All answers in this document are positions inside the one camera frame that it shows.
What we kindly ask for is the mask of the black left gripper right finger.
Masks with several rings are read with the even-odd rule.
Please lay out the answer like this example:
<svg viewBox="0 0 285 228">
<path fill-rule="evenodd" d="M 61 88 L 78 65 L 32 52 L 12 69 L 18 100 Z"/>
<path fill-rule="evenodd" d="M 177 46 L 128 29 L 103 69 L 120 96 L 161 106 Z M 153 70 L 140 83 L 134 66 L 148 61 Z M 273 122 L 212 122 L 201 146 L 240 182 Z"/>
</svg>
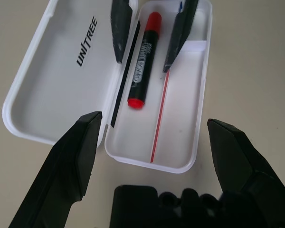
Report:
<svg viewBox="0 0 285 228">
<path fill-rule="evenodd" d="M 247 135 L 233 125 L 208 119 L 210 147 L 218 181 L 223 192 L 257 191 L 285 186 Z"/>
</svg>

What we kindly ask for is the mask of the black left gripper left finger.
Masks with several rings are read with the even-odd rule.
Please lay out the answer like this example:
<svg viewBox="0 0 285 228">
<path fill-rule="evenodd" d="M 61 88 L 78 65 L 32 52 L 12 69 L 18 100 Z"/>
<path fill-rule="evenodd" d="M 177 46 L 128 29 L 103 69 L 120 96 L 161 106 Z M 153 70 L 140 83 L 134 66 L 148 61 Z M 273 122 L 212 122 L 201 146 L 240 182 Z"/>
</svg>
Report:
<svg viewBox="0 0 285 228">
<path fill-rule="evenodd" d="M 50 150 L 20 205 L 11 228 L 63 228 L 70 209 L 85 196 L 102 113 L 81 116 Z"/>
</svg>

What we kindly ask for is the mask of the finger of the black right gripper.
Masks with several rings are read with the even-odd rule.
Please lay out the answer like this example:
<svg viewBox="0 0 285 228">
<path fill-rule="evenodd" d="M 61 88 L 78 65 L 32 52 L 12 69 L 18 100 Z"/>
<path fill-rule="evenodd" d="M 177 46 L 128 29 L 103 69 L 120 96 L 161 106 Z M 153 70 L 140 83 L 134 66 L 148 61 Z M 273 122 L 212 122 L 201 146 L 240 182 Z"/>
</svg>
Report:
<svg viewBox="0 0 285 228">
<path fill-rule="evenodd" d="M 128 40 L 133 10 L 128 0 L 113 0 L 111 7 L 111 30 L 117 63 L 122 63 Z"/>
<path fill-rule="evenodd" d="M 175 17 L 168 51 L 163 66 L 164 73 L 169 71 L 190 34 L 198 2 L 198 0 L 186 0 L 182 11 L 177 13 Z"/>
</svg>

